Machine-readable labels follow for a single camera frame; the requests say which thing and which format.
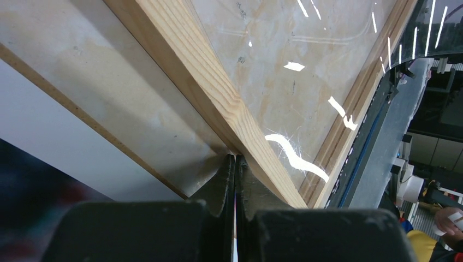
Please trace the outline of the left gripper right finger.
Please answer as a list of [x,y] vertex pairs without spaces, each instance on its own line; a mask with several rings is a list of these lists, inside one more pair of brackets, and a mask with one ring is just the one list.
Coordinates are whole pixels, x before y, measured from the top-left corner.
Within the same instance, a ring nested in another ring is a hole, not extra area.
[[238,261],[265,261],[272,230],[262,215],[293,208],[253,174],[242,155],[235,160],[235,213]]

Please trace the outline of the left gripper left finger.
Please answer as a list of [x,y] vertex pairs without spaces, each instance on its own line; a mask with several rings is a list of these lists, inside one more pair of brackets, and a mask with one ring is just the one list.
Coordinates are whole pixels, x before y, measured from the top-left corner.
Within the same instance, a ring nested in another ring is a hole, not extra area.
[[202,206],[198,261],[233,261],[235,157],[225,156],[215,175],[189,200]]

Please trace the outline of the wooden picture frame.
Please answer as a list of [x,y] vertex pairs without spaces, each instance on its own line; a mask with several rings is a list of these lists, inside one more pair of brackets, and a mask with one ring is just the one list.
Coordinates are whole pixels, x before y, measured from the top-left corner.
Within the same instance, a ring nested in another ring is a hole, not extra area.
[[[278,135],[265,135],[221,65],[205,33],[194,18],[188,1],[107,1],[122,22],[212,130],[233,152],[243,154],[256,176],[289,205],[325,207],[359,133],[380,79],[391,69],[363,66],[346,100],[344,116],[335,120],[322,143],[319,156],[330,174],[319,172],[296,186],[271,142],[284,144]],[[398,44],[417,5],[395,1],[395,17],[387,21],[372,54],[386,50],[387,34]]]

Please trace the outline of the printed photo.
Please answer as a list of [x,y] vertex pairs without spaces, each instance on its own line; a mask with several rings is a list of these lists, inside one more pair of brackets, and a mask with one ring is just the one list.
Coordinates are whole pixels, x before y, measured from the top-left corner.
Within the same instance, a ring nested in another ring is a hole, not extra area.
[[1,261],[39,261],[76,204],[178,198],[153,169],[1,47]]

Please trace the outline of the transparent plastic sheet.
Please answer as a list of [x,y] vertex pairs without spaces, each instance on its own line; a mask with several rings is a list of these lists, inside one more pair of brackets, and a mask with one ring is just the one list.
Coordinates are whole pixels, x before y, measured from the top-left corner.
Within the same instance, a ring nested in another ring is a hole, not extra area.
[[188,1],[194,18],[296,186],[330,174],[319,152],[363,66],[462,44],[462,1],[418,1],[398,44],[372,54],[395,1]]

